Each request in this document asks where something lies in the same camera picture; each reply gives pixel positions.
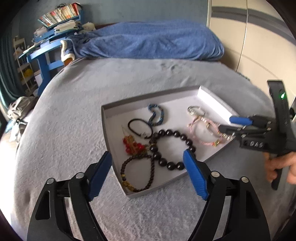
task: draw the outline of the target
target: green led light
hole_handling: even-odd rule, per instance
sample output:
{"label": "green led light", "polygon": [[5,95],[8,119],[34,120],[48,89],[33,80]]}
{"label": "green led light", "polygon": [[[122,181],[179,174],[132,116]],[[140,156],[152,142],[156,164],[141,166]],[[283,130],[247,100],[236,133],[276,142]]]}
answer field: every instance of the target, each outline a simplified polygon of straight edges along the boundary
{"label": "green led light", "polygon": [[281,95],[281,99],[284,99],[284,98],[285,98],[285,95],[286,95],[286,92],[284,92],[284,93]]}

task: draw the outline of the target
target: white tray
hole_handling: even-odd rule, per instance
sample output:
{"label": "white tray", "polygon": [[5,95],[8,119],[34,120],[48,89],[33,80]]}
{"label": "white tray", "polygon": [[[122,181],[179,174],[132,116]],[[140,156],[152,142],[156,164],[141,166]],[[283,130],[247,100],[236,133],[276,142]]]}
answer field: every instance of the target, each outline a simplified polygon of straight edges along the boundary
{"label": "white tray", "polygon": [[[130,157],[125,152],[126,147],[122,143],[124,137],[122,126],[128,130],[127,124],[133,118],[141,118],[148,121],[152,113],[148,110],[147,106],[151,103],[159,104],[165,112],[163,124],[154,127],[154,132],[158,132],[161,129],[178,130],[186,134],[189,138],[190,135],[187,125],[193,120],[193,116],[188,114],[187,108],[191,105],[202,107],[202,109],[206,111],[206,117],[221,124],[231,124],[229,122],[229,117],[238,115],[230,106],[203,86],[200,88],[190,87],[156,92],[103,105],[102,123],[104,137],[107,149],[112,155],[112,167],[120,186],[122,182],[120,176],[121,165]],[[139,132],[149,133],[149,128],[140,122],[134,122],[132,127],[134,129],[138,128],[137,131]],[[217,139],[209,134],[203,123],[198,123],[196,125],[196,135],[204,141],[215,141]],[[133,136],[136,142],[148,144],[149,140],[141,139],[134,134]],[[194,141],[193,145],[196,146],[196,159],[199,161],[207,160],[227,145],[227,143],[228,142],[225,141],[224,144],[213,147],[204,146]],[[186,145],[180,138],[175,138],[174,136],[162,137],[158,140],[157,146],[162,157],[166,158],[168,162],[173,161],[177,163],[182,161]],[[125,169],[127,181],[135,188],[141,189],[145,187],[150,177],[150,168],[150,160],[148,159],[132,160],[127,164]],[[121,188],[128,197],[134,198],[163,187],[185,174],[185,169],[182,171],[169,171],[166,167],[159,166],[156,161],[154,180],[148,190],[133,193],[125,187],[121,186]]]}

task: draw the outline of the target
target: blue desk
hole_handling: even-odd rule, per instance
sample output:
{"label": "blue desk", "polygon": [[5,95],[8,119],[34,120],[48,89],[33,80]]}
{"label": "blue desk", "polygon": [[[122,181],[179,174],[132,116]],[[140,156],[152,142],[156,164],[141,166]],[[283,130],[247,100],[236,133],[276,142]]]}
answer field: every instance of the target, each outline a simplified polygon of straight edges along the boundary
{"label": "blue desk", "polygon": [[27,56],[28,63],[32,62],[34,59],[37,59],[39,64],[43,81],[39,86],[38,96],[42,94],[43,90],[51,80],[50,74],[49,74],[50,70],[56,69],[64,65],[64,63],[61,60],[48,64],[45,54],[49,51],[59,48],[62,45],[61,40],[66,39],[68,36],[73,35],[75,32],[77,32],[77,30],[68,30],[68,31],[56,34],[54,36],[51,36],[48,38],[46,42],[40,45],[41,47],[40,49],[36,50],[35,52]]}

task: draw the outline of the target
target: human hand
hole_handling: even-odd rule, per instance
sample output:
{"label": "human hand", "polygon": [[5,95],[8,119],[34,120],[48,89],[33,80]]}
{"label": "human hand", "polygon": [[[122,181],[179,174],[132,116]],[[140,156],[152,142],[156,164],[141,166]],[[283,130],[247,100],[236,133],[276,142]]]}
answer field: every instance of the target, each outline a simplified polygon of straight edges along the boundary
{"label": "human hand", "polygon": [[290,152],[284,156],[273,159],[269,158],[269,153],[264,152],[266,179],[271,183],[277,177],[275,169],[281,169],[290,166],[287,182],[296,184],[296,152]]}

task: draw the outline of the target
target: black hair tie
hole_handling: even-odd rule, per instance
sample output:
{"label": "black hair tie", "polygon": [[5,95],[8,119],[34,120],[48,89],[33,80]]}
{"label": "black hair tie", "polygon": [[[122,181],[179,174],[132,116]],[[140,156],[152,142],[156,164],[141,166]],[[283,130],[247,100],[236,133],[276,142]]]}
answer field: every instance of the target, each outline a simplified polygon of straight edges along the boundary
{"label": "black hair tie", "polygon": [[[145,124],[150,128],[150,130],[151,130],[151,134],[150,134],[150,136],[148,136],[145,132],[144,132],[144,133],[138,133],[138,132],[135,132],[135,131],[130,127],[130,125],[131,125],[131,123],[132,123],[133,121],[141,121],[141,122],[145,123]],[[141,137],[141,138],[144,138],[144,139],[150,139],[150,138],[152,137],[152,134],[153,134],[153,129],[152,129],[152,127],[148,124],[148,122],[145,121],[145,120],[143,120],[143,119],[139,119],[139,118],[131,119],[131,120],[129,121],[129,123],[128,123],[128,128],[130,129],[130,131],[131,131],[132,133],[134,133],[135,135],[137,135],[137,136],[139,136],[139,137]]]}

